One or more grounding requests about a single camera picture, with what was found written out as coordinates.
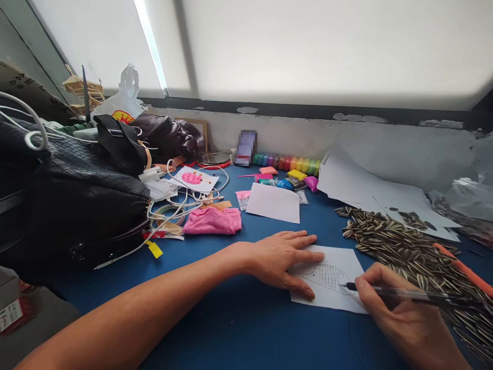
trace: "blue tabletop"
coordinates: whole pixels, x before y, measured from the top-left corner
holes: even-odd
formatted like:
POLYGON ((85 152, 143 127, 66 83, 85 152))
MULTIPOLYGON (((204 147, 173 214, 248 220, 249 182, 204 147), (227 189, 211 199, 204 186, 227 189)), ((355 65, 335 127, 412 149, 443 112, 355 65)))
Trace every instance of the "blue tabletop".
MULTIPOLYGON (((238 206, 235 192, 249 190, 258 172, 230 166, 230 182, 221 195, 238 206)), ((220 177, 220 170, 208 171, 220 177)), ((280 178, 286 173, 281 171, 280 178)), ((242 230, 235 235, 187 235, 185 241, 154 239, 163 251, 158 259, 141 248, 100 270, 52 279, 52 286, 80 312, 87 313, 120 293, 158 275, 204 258, 237 241, 256 242, 283 230, 307 230, 318 245, 354 248, 341 229, 347 220, 334 208, 341 202, 306 190, 309 205, 300 205, 300 225, 241 212, 242 230)), ((461 260, 489 283, 493 282, 493 252, 460 237, 461 260), (471 253, 474 248, 486 254, 471 253)), ((366 270, 374 262, 356 251, 366 270)), ((481 364, 459 343, 473 365, 481 364)), ((144 369, 176 368, 407 368, 369 315, 292 303, 289 292, 269 287, 250 276, 235 277, 211 291, 161 341, 142 365, 144 369)))

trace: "paper sheet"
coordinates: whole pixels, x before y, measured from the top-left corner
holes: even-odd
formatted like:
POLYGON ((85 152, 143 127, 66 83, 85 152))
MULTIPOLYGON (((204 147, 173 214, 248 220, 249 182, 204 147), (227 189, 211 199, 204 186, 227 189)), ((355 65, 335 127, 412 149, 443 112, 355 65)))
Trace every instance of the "paper sheet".
POLYGON ((299 197, 291 190, 254 182, 246 212, 299 224, 299 197))
POLYGON ((354 279, 363 273, 354 250, 318 245, 310 245, 305 249, 325 253, 325 258, 316 264, 296 265, 288 272, 305 281, 315 293, 315 299, 308 301, 296 293, 291 293, 291 301, 310 306, 367 313, 357 292, 339 286, 339 284, 354 282, 354 279))
POLYGON ((332 145, 320 164, 318 188, 330 198, 338 199, 365 211, 388 214, 396 221, 403 222, 402 217, 391 207, 402 212, 415 212, 423 221, 432 223, 437 230, 427 229, 422 232, 459 241, 450 234, 446 227, 459 227, 434 212, 423 190, 404 184, 385 181, 361 168, 338 144, 332 145))
POLYGON ((193 169, 193 168, 187 167, 187 166, 182 167, 182 169, 180 171, 178 171, 178 173, 176 175, 173 175, 173 176, 180 179, 184 183, 181 183, 181 182, 176 181, 174 179, 168 180, 169 182, 176 184, 178 186, 181 186, 181 187, 187 187, 191 190, 194 190, 194 191, 200 192, 200 193, 210 193, 212 188, 214 187, 214 185, 217 183, 217 180, 219 180, 219 177, 217 177, 217 176, 211 176, 211 175, 208 175, 207 173, 200 172, 199 170, 196 170, 196 169, 193 169), (189 183, 187 181, 184 181, 182 179, 182 177, 186 173, 190 173, 190 174, 199 176, 202 178, 202 181, 200 182, 200 184, 192 184, 192 183, 189 183))

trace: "black pen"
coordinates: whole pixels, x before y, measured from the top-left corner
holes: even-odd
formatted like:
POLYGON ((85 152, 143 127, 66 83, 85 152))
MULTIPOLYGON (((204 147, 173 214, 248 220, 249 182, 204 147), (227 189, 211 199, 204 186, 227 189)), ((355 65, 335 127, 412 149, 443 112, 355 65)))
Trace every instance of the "black pen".
MULTIPOLYGON (((355 283, 339 284, 339 286, 357 291, 355 283)), ((373 286, 380 297, 408 298, 416 303, 424 303, 437 307, 448 307, 455 309, 477 309, 485 308, 484 303, 458 294, 446 294, 435 292, 424 292, 422 290, 400 289, 373 286)))

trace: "pencil sketch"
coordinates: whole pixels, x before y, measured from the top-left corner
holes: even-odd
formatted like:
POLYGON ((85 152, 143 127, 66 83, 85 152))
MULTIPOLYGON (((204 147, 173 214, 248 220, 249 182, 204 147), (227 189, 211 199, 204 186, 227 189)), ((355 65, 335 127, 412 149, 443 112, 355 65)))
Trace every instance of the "pencil sketch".
POLYGON ((316 265, 298 271, 303 279, 312 283, 323 286, 326 289, 333 290, 344 295, 353 295, 356 292, 340 287, 339 284, 345 284, 351 281, 346 273, 341 269, 331 265, 316 265))

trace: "black handbag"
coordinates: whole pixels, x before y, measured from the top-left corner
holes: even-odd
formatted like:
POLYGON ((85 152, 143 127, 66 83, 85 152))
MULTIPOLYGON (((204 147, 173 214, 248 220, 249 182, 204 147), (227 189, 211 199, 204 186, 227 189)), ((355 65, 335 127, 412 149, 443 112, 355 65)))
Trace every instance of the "black handbag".
POLYGON ((180 155, 192 159, 205 153, 204 136, 189 122, 143 113, 129 125, 140 128, 140 139, 149 147, 156 148, 151 151, 154 163, 166 164, 169 159, 180 155))
POLYGON ((41 285, 53 271, 92 269, 143 242, 149 190, 102 145, 64 137, 34 151, 25 134, 0 119, 0 265, 41 285))

